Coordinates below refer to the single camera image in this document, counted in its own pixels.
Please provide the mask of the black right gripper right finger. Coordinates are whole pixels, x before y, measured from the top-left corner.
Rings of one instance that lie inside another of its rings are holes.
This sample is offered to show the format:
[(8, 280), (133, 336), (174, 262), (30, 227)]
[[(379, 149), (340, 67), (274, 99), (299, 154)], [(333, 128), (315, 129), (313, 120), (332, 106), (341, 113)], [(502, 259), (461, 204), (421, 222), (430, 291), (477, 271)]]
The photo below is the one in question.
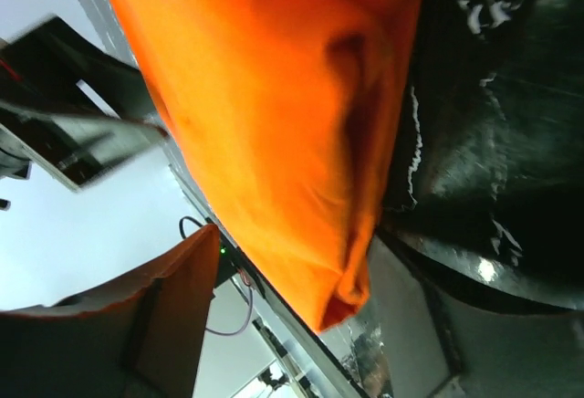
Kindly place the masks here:
[(508, 295), (396, 240), (368, 251), (396, 397), (580, 397), (583, 314)]

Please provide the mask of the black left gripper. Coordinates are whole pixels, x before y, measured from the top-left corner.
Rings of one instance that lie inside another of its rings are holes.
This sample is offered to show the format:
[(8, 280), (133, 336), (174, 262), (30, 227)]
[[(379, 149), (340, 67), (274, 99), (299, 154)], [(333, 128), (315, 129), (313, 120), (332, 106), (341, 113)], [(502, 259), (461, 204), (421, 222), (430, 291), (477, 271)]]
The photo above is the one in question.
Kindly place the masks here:
[(164, 142), (140, 71), (51, 16), (1, 49), (1, 174), (36, 163), (72, 191)]

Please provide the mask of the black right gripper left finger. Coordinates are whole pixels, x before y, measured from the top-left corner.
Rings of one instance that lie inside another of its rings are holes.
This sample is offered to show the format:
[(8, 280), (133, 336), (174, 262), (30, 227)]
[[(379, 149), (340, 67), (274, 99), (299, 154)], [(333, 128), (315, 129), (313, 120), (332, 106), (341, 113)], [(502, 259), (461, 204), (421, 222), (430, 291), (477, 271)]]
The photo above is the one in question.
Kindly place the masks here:
[(192, 396), (219, 256), (206, 225), (54, 306), (2, 312), (2, 396)]

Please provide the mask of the orange t shirt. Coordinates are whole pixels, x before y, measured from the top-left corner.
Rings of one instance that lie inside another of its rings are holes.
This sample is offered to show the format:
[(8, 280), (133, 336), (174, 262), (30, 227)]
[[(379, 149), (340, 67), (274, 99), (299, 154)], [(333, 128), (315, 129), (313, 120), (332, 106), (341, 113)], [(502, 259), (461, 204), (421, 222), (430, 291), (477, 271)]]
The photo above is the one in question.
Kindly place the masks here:
[(368, 300), (421, 0), (110, 0), (222, 225), (313, 331)]

